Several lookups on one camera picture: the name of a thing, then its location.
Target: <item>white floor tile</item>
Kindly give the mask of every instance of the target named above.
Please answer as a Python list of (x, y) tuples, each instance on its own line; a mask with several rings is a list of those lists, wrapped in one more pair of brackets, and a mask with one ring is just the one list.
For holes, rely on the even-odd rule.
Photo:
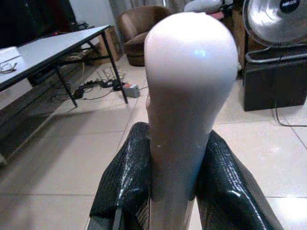
[(307, 227), (307, 198), (267, 198), (285, 230), (304, 230)]
[(237, 80), (215, 123), (265, 121), (273, 120), (274, 117), (274, 112), (271, 109), (244, 111), (242, 81)]
[(128, 62), (127, 56), (125, 54), (123, 55), (123, 57), (118, 62), (116, 62), (116, 64), (119, 65), (120, 68), (123, 69), (123, 71), (134, 71), (134, 70), (145, 71), (144, 66), (139, 67), (139, 66), (130, 65), (129, 62)]
[(59, 139), (30, 140), (0, 170), (0, 193), (16, 194), (35, 175), (42, 162), (59, 151)]
[(38, 137), (58, 137), (124, 131), (137, 99), (82, 102), (71, 110), (62, 105), (42, 127)]
[[(290, 125), (307, 125), (307, 117), (301, 118), (287, 118)], [(307, 127), (293, 127), (293, 130), (297, 133), (305, 146), (307, 146)]]
[(88, 217), (88, 218), (87, 218), (87, 221), (86, 221), (86, 224), (85, 224), (85, 227), (84, 227), (84, 230), (87, 230), (87, 229), (88, 229), (88, 226), (89, 226), (89, 224), (90, 224), (90, 220), (91, 220), (91, 218)]
[(131, 118), (128, 122), (126, 130), (130, 130), (131, 127), (140, 121), (147, 122), (148, 123), (148, 115), (146, 110), (146, 100), (147, 97), (140, 97), (138, 99), (138, 102), (135, 105), (134, 111), (131, 115)]
[(129, 84), (137, 84), (139, 88), (146, 86), (146, 74), (144, 70), (129, 71), (125, 76), (123, 82)]
[(115, 156), (122, 132), (58, 139), (53, 152), (21, 194), (95, 195), (100, 178)]
[(266, 196), (307, 196), (307, 151), (291, 128), (274, 121), (215, 125)]
[(0, 216), (9, 208), (14, 202), (13, 195), (0, 195)]
[(117, 151), (119, 151), (120, 148), (124, 145), (124, 143), (125, 143), (125, 141), (126, 141), (126, 139), (127, 139), (129, 133), (130, 133), (130, 130), (126, 130), (126, 131), (124, 132), (124, 134), (123, 134), (123, 136), (122, 136), (122, 138), (121, 138), (121, 140), (120, 140), (120, 143), (119, 143), (119, 145), (118, 145)]
[(201, 218), (198, 210), (197, 200), (194, 201), (189, 230), (201, 230)]
[(278, 108), (278, 112), (285, 118), (307, 117), (307, 102), (300, 106), (290, 106), (285, 108)]
[(144, 86), (145, 88), (141, 90), (140, 95), (141, 97), (147, 97), (149, 92), (148, 92), (148, 87), (147, 85)]
[(93, 196), (16, 196), (0, 215), (2, 230), (83, 230)]

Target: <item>black shiny material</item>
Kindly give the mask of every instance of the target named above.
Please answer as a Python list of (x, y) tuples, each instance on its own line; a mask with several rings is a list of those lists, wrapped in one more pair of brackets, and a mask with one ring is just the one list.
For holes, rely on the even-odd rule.
[[(104, 172), (88, 230), (148, 230), (150, 202), (149, 126), (136, 123)], [(203, 230), (283, 229), (252, 174), (227, 143), (211, 132), (197, 186)]]
[(148, 130), (148, 124), (142, 122), (132, 127), (124, 145), (102, 175), (90, 213), (92, 219), (114, 218), (116, 209), (122, 208), (124, 229), (149, 229)]
[(197, 189), (203, 230), (283, 229), (248, 169), (212, 131)]

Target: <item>eyeglasses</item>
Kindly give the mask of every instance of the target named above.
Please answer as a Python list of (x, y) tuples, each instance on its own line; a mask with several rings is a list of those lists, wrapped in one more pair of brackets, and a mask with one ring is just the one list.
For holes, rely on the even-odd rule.
[(10, 63), (1, 63), (0, 73), (12, 73), (16, 71), (15, 69), (16, 66), (17, 66), (17, 63), (15, 63), (13, 66)]

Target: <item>fan stand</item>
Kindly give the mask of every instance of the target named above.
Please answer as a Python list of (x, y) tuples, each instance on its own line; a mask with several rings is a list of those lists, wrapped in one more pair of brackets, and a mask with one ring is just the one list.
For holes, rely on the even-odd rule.
[(296, 44), (284, 47), (268, 47), (248, 52), (245, 54), (245, 58), (247, 62), (256, 64), (307, 58), (307, 45)]

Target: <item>table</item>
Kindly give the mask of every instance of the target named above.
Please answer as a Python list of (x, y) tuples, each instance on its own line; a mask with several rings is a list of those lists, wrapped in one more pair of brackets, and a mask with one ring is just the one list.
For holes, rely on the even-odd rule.
[[(77, 103), (64, 81), (59, 67), (63, 65), (68, 65), (72, 63), (80, 63), (86, 61), (93, 61), (99, 59), (109, 58), (112, 63), (117, 80), (120, 83), (120, 90), (123, 94), (124, 100), (128, 103), (126, 94), (122, 87), (122, 82), (120, 80), (118, 70), (116, 68), (109, 44), (106, 39), (105, 30), (111, 27), (110, 25), (101, 26), (93, 29), (87, 29), (82, 31), (77, 31), (68, 34), (62, 34), (47, 38), (41, 38), (30, 42), (24, 46), (18, 48), (21, 56), (15, 58), (10, 63), (17, 63), (16, 71), (8, 74), (0, 74), (0, 92), (9, 88), (10, 86), (22, 81), (23, 79), (29, 77), (31, 74), (35, 74), (46, 67), (52, 66), (58, 75), (61, 83), (63, 84), (67, 94), (71, 98), (74, 105), (77, 107)], [(90, 42), (93, 38), (101, 35), (103, 41), (106, 45), (108, 52), (107, 56), (101, 56), (99, 50)], [(90, 49), (93, 49), (97, 54), (97, 57), (94, 58), (83, 58), (81, 60), (74, 61), (61, 61), (60, 58), (75, 51), (75, 50), (84, 50), (81, 49), (81, 45), (88, 44)]]

